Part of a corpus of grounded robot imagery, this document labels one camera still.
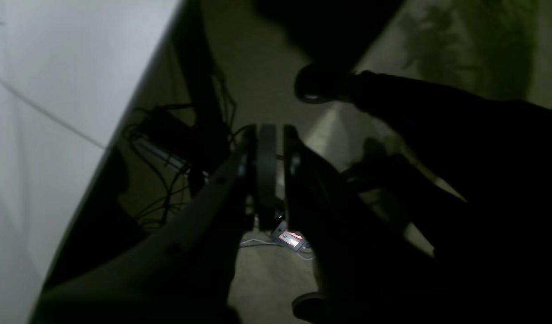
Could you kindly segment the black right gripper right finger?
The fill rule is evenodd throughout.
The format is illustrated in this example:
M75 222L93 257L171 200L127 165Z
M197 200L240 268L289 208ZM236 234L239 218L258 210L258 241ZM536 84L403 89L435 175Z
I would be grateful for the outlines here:
M389 226L340 173L283 128L286 222L315 254L315 324L474 322L477 294L452 267L430 258Z

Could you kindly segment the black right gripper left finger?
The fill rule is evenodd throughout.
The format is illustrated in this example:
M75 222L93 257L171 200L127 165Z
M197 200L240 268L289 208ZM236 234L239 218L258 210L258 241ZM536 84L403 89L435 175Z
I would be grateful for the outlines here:
M42 293L33 324L215 323L245 233L269 221L272 127L251 125L181 214L109 262Z

